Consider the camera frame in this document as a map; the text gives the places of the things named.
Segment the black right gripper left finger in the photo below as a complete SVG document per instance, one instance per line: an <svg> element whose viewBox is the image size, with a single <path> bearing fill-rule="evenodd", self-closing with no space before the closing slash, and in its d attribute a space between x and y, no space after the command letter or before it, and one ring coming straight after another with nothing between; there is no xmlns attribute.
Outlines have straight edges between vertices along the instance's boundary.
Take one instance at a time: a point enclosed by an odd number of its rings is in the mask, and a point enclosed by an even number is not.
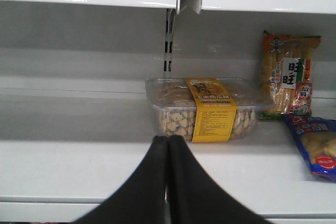
<svg viewBox="0 0 336 224"><path fill-rule="evenodd" d="M168 138L156 136L132 175L74 223L165 223Z"/></svg>

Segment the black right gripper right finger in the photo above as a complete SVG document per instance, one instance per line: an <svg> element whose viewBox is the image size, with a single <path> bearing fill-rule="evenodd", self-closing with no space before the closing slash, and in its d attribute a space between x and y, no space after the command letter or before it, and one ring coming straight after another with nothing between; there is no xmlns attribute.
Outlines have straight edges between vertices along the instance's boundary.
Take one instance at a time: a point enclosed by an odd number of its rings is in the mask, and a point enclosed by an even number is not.
<svg viewBox="0 0 336 224"><path fill-rule="evenodd" d="M168 199L172 223L268 223L224 191L180 136L168 138Z"/></svg>

